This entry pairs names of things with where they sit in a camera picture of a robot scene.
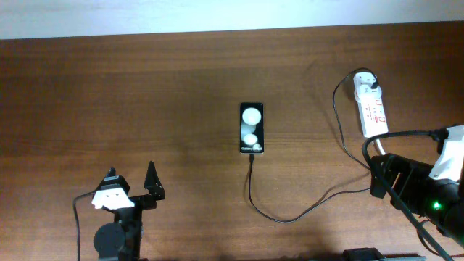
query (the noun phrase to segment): black cable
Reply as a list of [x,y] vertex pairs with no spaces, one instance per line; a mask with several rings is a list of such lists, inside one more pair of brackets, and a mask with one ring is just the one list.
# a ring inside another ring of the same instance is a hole
[[77,196],[73,201],[72,201],[72,209],[74,210],[74,218],[75,218],[75,226],[77,228],[77,235],[78,235],[78,261],[80,261],[80,229],[79,229],[79,217],[78,217],[78,211],[75,207],[76,202],[79,199],[82,199],[86,196],[94,195],[95,191],[85,193],[83,195]]
[[345,139],[343,137],[343,130],[341,129],[341,123],[340,123],[340,118],[339,118],[339,113],[337,112],[336,110],[336,105],[335,105],[335,93],[336,91],[339,89],[340,85],[343,84],[345,81],[348,80],[348,78],[353,75],[353,73],[357,73],[359,71],[368,71],[370,73],[372,73],[372,75],[374,76],[374,78],[376,79],[376,83],[378,83],[377,81],[377,76],[376,74],[371,71],[370,69],[368,68],[364,68],[364,67],[361,67],[361,68],[357,68],[356,70],[353,70],[352,72],[350,72],[347,76],[345,76],[345,78],[343,78],[343,80],[340,80],[339,84],[336,85],[335,89],[333,90],[333,94],[332,94],[332,104],[333,104],[333,111],[335,112],[335,117],[336,117],[336,121],[337,123],[339,124],[339,129],[340,129],[340,138],[341,138],[341,145],[343,145],[343,150],[348,154],[349,157],[351,157],[355,162],[359,163],[361,166],[365,167],[366,169],[370,170],[370,168],[362,163],[361,161],[359,161],[355,156],[353,156],[351,153],[348,152],[348,148],[347,148],[347,145],[345,144]]
[[298,215],[297,217],[295,218],[292,218],[290,220],[278,220],[274,217],[271,217],[269,215],[266,215],[265,213],[263,213],[260,209],[258,209],[254,203],[253,203],[253,199],[252,199],[252,172],[253,172],[253,162],[254,162],[254,155],[253,154],[250,154],[249,155],[249,170],[248,170],[248,197],[249,197],[249,202],[252,204],[253,208],[258,212],[260,213],[263,217],[269,219],[269,220],[272,220],[274,222],[277,222],[277,223],[284,223],[284,224],[289,224],[289,223],[293,223],[293,222],[296,222],[298,221],[300,218],[303,218],[305,215],[307,215],[310,211],[316,209],[317,207],[321,206],[322,204],[326,203],[328,200],[334,198],[335,196],[337,195],[340,195],[340,194],[352,194],[352,193],[359,193],[359,192],[364,192],[364,191],[368,191],[369,188],[364,188],[364,189],[360,189],[360,190],[355,190],[355,191],[340,191],[340,192],[337,192],[335,194],[332,194],[330,195],[328,198],[324,199],[323,201],[320,201],[320,202],[316,202],[314,203],[311,207],[309,207],[307,210],[305,210],[303,213],[301,213],[300,215]]
[[[371,169],[374,169],[374,165],[372,161],[370,160],[369,152],[368,152],[368,146],[370,143],[375,141],[376,139],[382,139],[382,138],[391,138],[391,137],[401,137],[401,136],[431,136],[433,137],[436,135],[435,132],[433,131],[424,131],[424,130],[412,130],[412,131],[400,131],[396,133],[385,133],[385,134],[380,134],[377,136],[373,136],[368,138],[367,141],[364,142],[362,145],[362,155],[364,156],[365,161],[368,163],[369,167]],[[411,213],[409,208],[407,208],[406,204],[400,199],[398,194],[393,190],[393,188],[389,185],[388,181],[382,176],[382,174],[379,173],[379,171],[373,171],[375,177],[380,182],[382,182],[382,186],[388,191],[390,194],[391,198],[395,202],[395,206],[398,206],[398,208],[403,212],[403,214],[406,216],[406,218],[411,222],[411,224],[415,227],[415,229],[418,231],[418,233],[424,237],[425,240],[437,251],[437,253],[443,257],[445,260],[452,260],[452,258],[448,255],[448,253],[438,244],[435,239],[423,228],[422,224],[419,223],[414,217],[414,215]]]
[[[427,222],[430,222],[430,220],[423,220],[423,221],[420,222],[420,224],[423,226],[423,224],[425,224]],[[419,234],[419,231],[417,231],[417,234],[418,234],[419,241],[422,243],[423,247],[425,247],[430,253],[435,254],[436,256],[440,256],[437,252],[435,252],[433,249],[431,249],[428,246],[426,241],[423,239],[423,236],[421,236]],[[451,257],[453,257],[453,258],[464,257],[464,254],[454,254],[454,255],[451,255]]]

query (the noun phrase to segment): power strip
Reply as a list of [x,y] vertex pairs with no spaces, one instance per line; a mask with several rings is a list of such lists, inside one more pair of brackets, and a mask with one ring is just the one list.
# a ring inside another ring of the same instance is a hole
[[364,137],[370,138],[389,132],[384,103],[382,102],[382,89],[380,86],[371,88],[376,82],[374,75],[370,72],[359,72],[353,81],[355,82],[355,99],[360,111]]

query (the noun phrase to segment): green light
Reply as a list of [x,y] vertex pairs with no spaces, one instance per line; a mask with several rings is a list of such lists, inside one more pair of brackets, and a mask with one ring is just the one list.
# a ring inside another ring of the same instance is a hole
[[441,205],[440,203],[438,203],[438,202],[435,202],[435,203],[434,203],[434,209],[435,209],[435,210],[439,210],[439,209],[441,209],[441,208],[442,208],[442,205]]

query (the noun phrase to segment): power outlet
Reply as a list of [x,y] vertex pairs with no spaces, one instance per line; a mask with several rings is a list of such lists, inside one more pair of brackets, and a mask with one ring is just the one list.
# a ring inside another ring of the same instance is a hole
[[360,111],[362,134],[366,138],[389,132],[386,124],[382,89],[380,86],[372,89],[376,82],[369,72],[359,72],[353,78],[355,82],[355,99]]

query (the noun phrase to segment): wood grain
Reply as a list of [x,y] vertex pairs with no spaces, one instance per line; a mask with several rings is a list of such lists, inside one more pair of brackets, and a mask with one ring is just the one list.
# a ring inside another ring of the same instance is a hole
[[[0,259],[74,260],[73,198],[110,166],[130,195],[142,194],[149,160],[167,194],[144,213],[141,255],[150,260],[272,260],[357,247],[433,259],[389,199],[368,193],[339,196],[293,225],[258,215],[238,152],[239,103],[265,103],[255,200],[291,218],[334,186],[369,186],[341,150],[331,107],[335,85],[356,67],[376,72],[391,131],[463,121],[463,31],[450,22],[0,41]],[[336,102],[360,157],[352,90],[346,84]],[[429,163],[435,146],[384,143]],[[94,233],[112,216],[90,199],[78,211],[83,260],[96,260]],[[428,228],[451,253],[462,251]]]

